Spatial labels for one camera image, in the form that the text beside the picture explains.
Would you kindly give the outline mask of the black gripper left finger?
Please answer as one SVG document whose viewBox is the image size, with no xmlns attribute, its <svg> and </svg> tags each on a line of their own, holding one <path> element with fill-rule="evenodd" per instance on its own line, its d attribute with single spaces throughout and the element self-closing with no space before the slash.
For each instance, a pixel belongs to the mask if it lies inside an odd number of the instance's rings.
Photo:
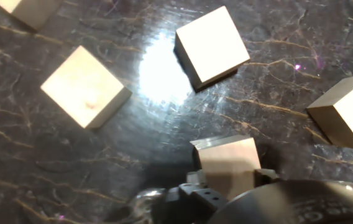
<svg viewBox="0 0 353 224">
<path fill-rule="evenodd" d="M 227 204 L 227 199 L 208 187 L 202 170 L 189 172 L 186 182 L 168 190 L 164 201 L 164 223 L 192 224 L 207 221 Z"/>
</svg>

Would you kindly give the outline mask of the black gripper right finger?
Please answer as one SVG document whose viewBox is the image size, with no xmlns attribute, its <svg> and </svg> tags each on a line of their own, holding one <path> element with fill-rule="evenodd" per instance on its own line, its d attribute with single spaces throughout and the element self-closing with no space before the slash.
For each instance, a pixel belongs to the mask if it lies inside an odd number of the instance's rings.
<svg viewBox="0 0 353 224">
<path fill-rule="evenodd" d="M 254 170 L 254 186 L 260 187 L 279 181 L 278 174 L 272 169 L 256 169 Z"/>
</svg>

